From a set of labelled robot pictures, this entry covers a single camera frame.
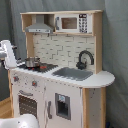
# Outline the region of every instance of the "sink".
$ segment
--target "sink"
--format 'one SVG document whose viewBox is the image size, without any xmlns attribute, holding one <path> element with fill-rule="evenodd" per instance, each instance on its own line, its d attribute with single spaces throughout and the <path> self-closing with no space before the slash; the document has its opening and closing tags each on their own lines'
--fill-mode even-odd
<svg viewBox="0 0 128 128">
<path fill-rule="evenodd" d="M 64 67 L 64 68 L 61 68 L 53 72 L 52 75 L 57 76 L 57 77 L 77 80 L 77 81 L 83 81 L 87 79 L 88 77 L 90 77 L 91 75 L 93 75 L 93 72 Z"/>
</svg>

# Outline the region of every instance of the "gray wall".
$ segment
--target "gray wall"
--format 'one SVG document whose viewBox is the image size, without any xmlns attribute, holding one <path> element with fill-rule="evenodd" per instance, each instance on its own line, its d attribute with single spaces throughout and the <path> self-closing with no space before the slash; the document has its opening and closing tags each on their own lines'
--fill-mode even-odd
<svg viewBox="0 0 128 128">
<path fill-rule="evenodd" d="M 11 12 L 8 0 L 0 1 L 0 41 L 12 40 Z M 0 68 L 0 101 L 9 97 L 8 73 L 3 67 Z"/>
<path fill-rule="evenodd" d="M 128 128 L 128 0 L 11 0 L 18 56 L 26 57 L 20 12 L 104 10 L 103 69 L 116 77 L 107 87 L 107 120 L 115 128 Z"/>
</svg>

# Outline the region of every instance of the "floor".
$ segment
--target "floor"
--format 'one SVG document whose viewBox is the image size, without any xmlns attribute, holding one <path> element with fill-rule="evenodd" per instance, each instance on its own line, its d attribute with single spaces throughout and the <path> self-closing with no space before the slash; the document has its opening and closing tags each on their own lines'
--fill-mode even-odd
<svg viewBox="0 0 128 128">
<path fill-rule="evenodd" d="M 0 102 L 0 118 L 11 118 L 11 101 L 10 98 L 7 98 Z"/>
</svg>

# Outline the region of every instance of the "oven door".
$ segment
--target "oven door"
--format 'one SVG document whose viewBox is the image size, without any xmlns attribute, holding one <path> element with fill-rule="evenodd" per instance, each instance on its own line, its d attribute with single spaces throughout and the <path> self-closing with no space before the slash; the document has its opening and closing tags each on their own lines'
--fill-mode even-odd
<svg viewBox="0 0 128 128">
<path fill-rule="evenodd" d="M 14 117 L 22 114 L 32 114 L 39 122 L 40 128 L 44 128 L 44 95 L 43 93 L 24 88 L 12 86 Z"/>
<path fill-rule="evenodd" d="M 55 14 L 56 32 L 79 33 L 79 14 Z"/>
</svg>

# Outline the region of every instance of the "cabinet door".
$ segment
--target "cabinet door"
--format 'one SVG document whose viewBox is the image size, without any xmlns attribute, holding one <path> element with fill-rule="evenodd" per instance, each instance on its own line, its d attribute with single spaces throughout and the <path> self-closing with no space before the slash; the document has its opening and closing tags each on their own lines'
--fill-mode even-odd
<svg viewBox="0 0 128 128">
<path fill-rule="evenodd" d="M 14 117 L 22 114 L 33 114 L 39 121 L 40 128 L 44 128 L 44 95 L 43 93 L 12 86 Z"/>
<path fill-rule="evenodd" d="M 81 89 L 46 82 L 47 128 L 82 128 Z"/>
</svg>

